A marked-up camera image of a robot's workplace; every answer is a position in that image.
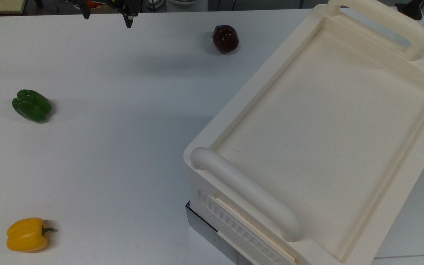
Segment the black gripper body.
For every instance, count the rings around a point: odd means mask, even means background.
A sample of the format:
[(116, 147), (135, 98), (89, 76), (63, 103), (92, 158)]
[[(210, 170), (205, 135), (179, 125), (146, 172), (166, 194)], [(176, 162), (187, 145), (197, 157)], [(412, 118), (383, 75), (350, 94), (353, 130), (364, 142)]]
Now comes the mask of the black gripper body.
[[(79, 10), (81, 10), (82, 3), (88, 4), (87, 0), (65, 0), (65, 2), (72, 4)], [(141, 0), (92, 0), (92, 2), (107, 5), (122, 15), (133, 14), (136, 17), (141, 10)]]

